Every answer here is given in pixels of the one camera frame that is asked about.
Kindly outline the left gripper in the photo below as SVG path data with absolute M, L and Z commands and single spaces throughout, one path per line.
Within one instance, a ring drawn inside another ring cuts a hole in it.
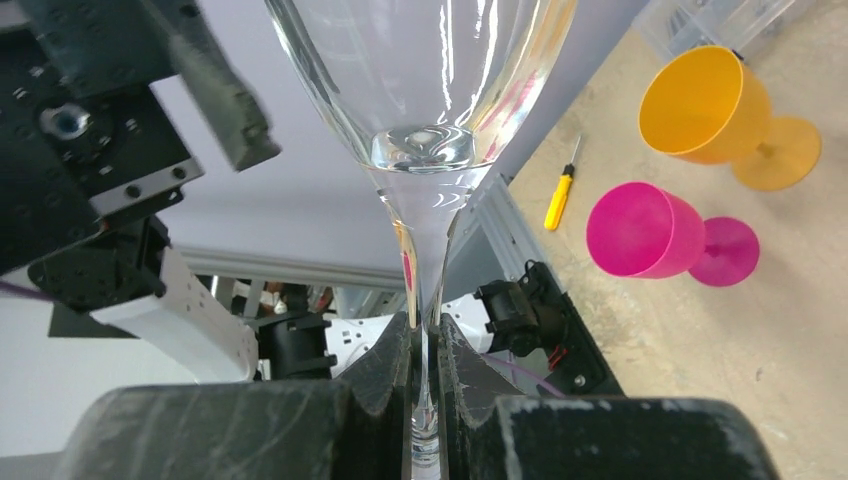
M 194 1 L 19 4 L 82 98 L 178 75 L 236 171 L 280 154 Z M 81 99 L 24 28 L 1 35 L 1 271 L 180 201 L 202 176 L 148 87 Z

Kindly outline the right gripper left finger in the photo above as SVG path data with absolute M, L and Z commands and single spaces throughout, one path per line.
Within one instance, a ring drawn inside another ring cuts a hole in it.
M 142 386 L 100 397 L 57 479 L 408 479 L 412 331 L 394 316 L 334 380 Z

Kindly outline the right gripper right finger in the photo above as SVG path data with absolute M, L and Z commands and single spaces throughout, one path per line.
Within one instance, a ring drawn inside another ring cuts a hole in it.
M 519 392 L 449 317 L 439 334 L 444 473 L 450 479 L 777 479 L 751 422 L 698 398 Z

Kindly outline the pink wine glass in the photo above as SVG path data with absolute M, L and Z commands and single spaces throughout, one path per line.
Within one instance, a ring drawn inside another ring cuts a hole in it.
M 682 198 L 646 182 L 605 193 L 586 225 L 591 259 L 622 278 L 664 279 L 682 273 L 710 287 L 729 287 L 757 268 L 761 245 L 745 222 L 703 218 Z

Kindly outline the clear wine glass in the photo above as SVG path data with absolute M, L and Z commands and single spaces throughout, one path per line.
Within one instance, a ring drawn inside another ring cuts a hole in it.
M 573 1 L 270 1 L 286 54 L 398 236 L 418 385 L 411 473 L 443 479 L 437 334 L 460 211 L 536 103 Z

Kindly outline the orange wine glass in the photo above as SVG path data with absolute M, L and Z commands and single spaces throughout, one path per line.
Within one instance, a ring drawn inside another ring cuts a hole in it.
M 695 164 L 729 164 L 741 184 L 757 191 L 798 183 L 822 151 L 815 125 L 775 115 L 762 81 L 717 45 L 679 55 L 654 77 L 638 127 L 653 150 Z

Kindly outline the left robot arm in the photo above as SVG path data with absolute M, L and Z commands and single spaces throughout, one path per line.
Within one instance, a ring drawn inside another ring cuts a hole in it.
M 150 86 L 185 82 L 232 167 L 280 152 L 193 1 L 1 5 L 1 269 L 155 346 L 198 380 L 244 381 L 253 330 L 172 247 L 158 211 L 202 175 Z

